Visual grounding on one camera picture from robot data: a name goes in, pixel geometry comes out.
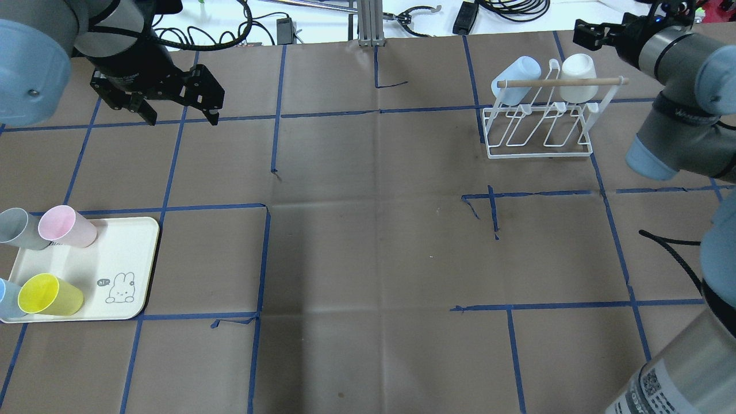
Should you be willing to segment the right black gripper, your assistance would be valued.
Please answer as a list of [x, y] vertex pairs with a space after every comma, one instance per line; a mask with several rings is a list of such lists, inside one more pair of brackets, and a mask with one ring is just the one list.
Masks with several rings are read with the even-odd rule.
[[600, 50], [612, 45], [624, 62], [639, 67], [639, 56], [644, 45], [657, 32], [668, 26], [665, 16], [624, 15], [621, 24], [593, 24], [576, 19], [573, 29], [573, 42], [590, 51]]

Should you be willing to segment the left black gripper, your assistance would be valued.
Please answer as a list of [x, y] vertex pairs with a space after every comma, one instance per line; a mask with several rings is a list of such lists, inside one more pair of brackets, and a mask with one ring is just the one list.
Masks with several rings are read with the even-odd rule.
[[158, 114], [149, 101], [171, 101], [201, 111], [210, 125], [219, 124], [224, 88], [204, 64], [181, 70], [165, 47], [142, 39], [119, 53], [87, 53], [86, 58], [95, 67], [90, 87], [113, 110], [136, 113], [154, 126]]

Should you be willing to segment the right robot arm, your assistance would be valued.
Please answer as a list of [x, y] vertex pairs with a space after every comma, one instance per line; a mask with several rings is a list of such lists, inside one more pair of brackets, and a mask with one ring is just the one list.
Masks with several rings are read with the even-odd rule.
[[[573, 41], [619, 57], [664, 86], [626, 155], [652, 180], [681, 170], [734, 182], [734, 46], [691, 31], [692, 13], [626, 13], [620, 24], [575, 23]], [[700, 246], [705, 307], [637, 370], [607, 413], [733, 413], [735, 304], [734, 194], [721, 202]]]

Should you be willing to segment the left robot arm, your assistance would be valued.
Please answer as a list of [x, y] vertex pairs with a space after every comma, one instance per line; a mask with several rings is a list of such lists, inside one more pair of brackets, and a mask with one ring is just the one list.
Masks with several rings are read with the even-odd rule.
[[90, 86], [113, 110], [155, 125], [150, 101], [163, 100], [218, 123], [223, 87], [202, 64], [187, 71], [174, 65], [152, 28], [155, 16], [180, 13], [180, 1], [3, 1], [1, 8], [3, 124], [52, 117], [76, 55], [92, 63]]

